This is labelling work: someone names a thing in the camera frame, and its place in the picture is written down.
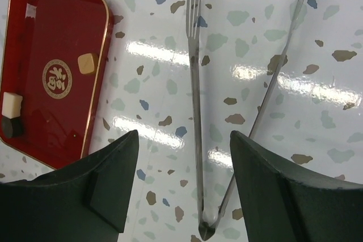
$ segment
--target circular logo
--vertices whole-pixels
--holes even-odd
[[[72,87],[72,73],[68,65],[61,60],[51,60],[43,70],[43,87],[54,99],[68,95]]]

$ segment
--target red lacquer tray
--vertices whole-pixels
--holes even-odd
[[[9,0],[3,93],[23,96],[24,134],[1,140],[53,167],[86,155],[105,68],[113,16],[105,0]],[[78,57],[99,56],[81,74]]]

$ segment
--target brown speck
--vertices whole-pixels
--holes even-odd
[[[103,120],[103,126],[104,126],[104,128],[106,130],[110,130],[111,127],[109,126],[109,124],[107,123],[107,121],[104,118],[102,120]]]
[[[227,105],[234,105],[237,103],[237,99],[233,97],[227,97],[223,102],[226,103]]]
[[[191,236],[191,242],[202,242],[198,237],[196,237],[195,235]]]
[[[116,32],[115,34],[116,38],[123,38],[125,36],[125,33],[123,33],[122,31]]]
[[[180,186],[181,187],[185,187],[187,184],[188,184],[188,181],[187,180],[181,180],[180,181]]]
[[[335,178],[336,178],[336,179],[338,179],[338,180],[345,181],[345,176],[344,176],[344,174],[339,175],[338,177],[335,177]]]
[[[355,51],[348,51],[348,50],[336,50],[331,54],[337,62],[344,62],[346,60],[350,60],[354,56],[357,55]]]
[[[280,60],[280,56],[281,55],[275,55],[270,59],[270,63],[267,66],[267,75],[272,75],[273,73],[275,73],[278,61]],[[287,62],[288,62],[288,56],[286,55],[284,59],[284,64],[282,66],[286,65]]]
[[[343,110],[345,111],[345,110],[351,109],[351,108],[353,108],[355,105],[356,105],[356,104],[355,104],[355,103],[353,103],[353,102],[348,102],[348,103],[346,103],[346,105],[344,105]]]
[[[116,25],[116,24],[120,23],[121,20],[123,20],[123,18],[124,17],[122,15],[114,15],[113,16],[113,23]]]
[[[210,63],[210,58],[208,55],[205,55],[202,60],[202,66],[205,66]]]
[[[297,164],[307,164],[313,159],[313,157],[306,156],[304,154],[294,154],[293,156],[291,156],[291,159]]]
[[[242,209],[235,209],[232,212],[232,218],[235,220],[240,220],[241,218],[243,218],[243,213],[242,213]]]
[[[324,46],[324,42],[321,40],[315,40],[315,43],[321,48]]]
[[[227,123],[242,125],[246,120],[239,113],[232,114],[225,119]]]
[[[142,75],[142,72],[143,72],[143,65],[139,66],[137,69],[136,69],[136,72],[138,75]]]
[[[174,14],[176,11],[177,11],[177,9],[179,8],[179,7],[182,7],[182,6],[184,6],[185,5],[185,0],[183,0],[183,1],[176,1],[175,3],[173,3],[171,6],[170,6],[170,11],[171,11],[171,13],[172,14]]]
[[[308,65],[305,69],[305,71],[303,72],[303,74],[305,75],[310,75],[315,73],[316,71],[318,71],[319,66],[318,65]]]
[[[159,126],[165,127],[165,126],[169,126],[171,123],[172,123],[171,116],[167,116],[164,121],[159,122]]]
[[[177,207],[175,208],[175,218],[176,218],[176,221],[177,221],[177,222],[182,221],[183,216],[184,216],[184,211],[183,211],[183,209],[182,209],[182,208],[180,208],[179,206],[177,206]]]
[[[157,195],[154,192],[149,191],[146,194],[146,200],[149,203],[149,205],[154,205],[157,202]]]

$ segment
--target stainless steel tongs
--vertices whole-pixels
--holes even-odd
[[[277,77],[280,73],[290,41],[292,38],[293,31],[297,27],[297,19],[301,11],[301,7],[304,0],[298,0],[296,8],[293,14],[288,39],[284,50],[280,55],[277,67],[271,78],[270,84],[266,91],[265,97],[262,101],[261,108],[256,116],[255,122],[250,131],[249,137],[254,138],[258,126],[261,123],[261,118],[266,110],[268,101],[270,100],[272,91],[277,83]],[[233,174],[232,179],[228,185],[225,196],[223,197],[222,203],[218,210],[217,220],[209,225],[203,220],[204,211],[204,184],[203,184],[203,165],[202,165],[202,138],[201,138],[201,114],[200,114],[200,89],[199,89],[199,27],[198,19],[200,17],[201,0],[187,0],[187,37],[189,46],[189,61],[191,67],[191,78],[192,78],[192,97],[193,97],[193,119],[194,119],[194,134],[195,134],[195,158],[196,158],[196,172],[197,172],[197,207],[198,207],[198,220],[199,220],[199,233],[201,238],[206,241],[211,238],[216,232],[216,228],[223,217],[229,199],[235,188],[235,176]]]

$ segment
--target white table surface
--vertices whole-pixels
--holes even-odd
[[[138,129],[140,134],[128,220],[119,241],[200,238],[185,5],[172,13],[171,5],[177,1],[186,0],[107,0],[114,14],[124,18],[113,32],[91,152],[129,130]],[[249,133],[266,91],[264,82],[271,79],[268,64],[284,47],[296,0],[202,3],[200,62],[209,56],[209,63],[205,58],[200,67],[205,217],[212,221],[232,174],[229,134]],[[8,0],[0,0],[0,55],[7,5]],[[363,0],[307,0],[288,63],[255,138],[308,169],[359,183],[363,183],[362,17]],[[125,36],[117,38],[118,32]],[[337,61],[332,55],[336,50],[356,56]],[[2,182],[31,180],[50,171],[4,144],[0,147]],[[248,241],[241,216],[235,191],[209,241]]]

